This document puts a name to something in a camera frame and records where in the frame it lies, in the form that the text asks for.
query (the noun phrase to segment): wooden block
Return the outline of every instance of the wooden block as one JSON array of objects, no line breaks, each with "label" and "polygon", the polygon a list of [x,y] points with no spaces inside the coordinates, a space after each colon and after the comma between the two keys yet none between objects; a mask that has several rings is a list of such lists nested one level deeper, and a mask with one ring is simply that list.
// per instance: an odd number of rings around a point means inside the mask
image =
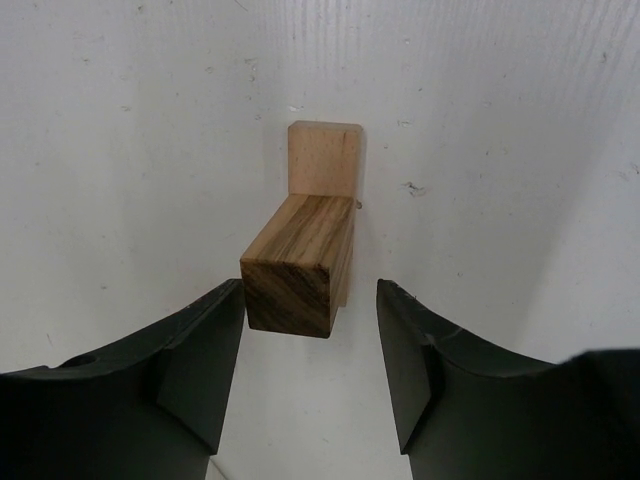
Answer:
[{"label": "wooden block", "polygon": [[251,328],[329,337],[354,217],[354,198],[289,195],[240,259]]},{"label": "wooden block", "polygon": [[289,127],[289,193],[355,197],[362,127],[295,122]]}]

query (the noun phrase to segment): white background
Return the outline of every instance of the white background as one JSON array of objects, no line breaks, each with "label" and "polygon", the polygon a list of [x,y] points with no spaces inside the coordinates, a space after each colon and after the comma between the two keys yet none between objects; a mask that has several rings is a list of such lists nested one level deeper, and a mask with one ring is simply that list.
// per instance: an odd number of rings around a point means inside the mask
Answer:
[{"label": "white background", "polygon": [[245,329],[215,461],[230,480],[408,480],[377,278],[534,357],[640,344],[639,11],[3,1],[0,371],[237,277],[286,195],[287,125],[360,123],[349,305],[326,341]]}]

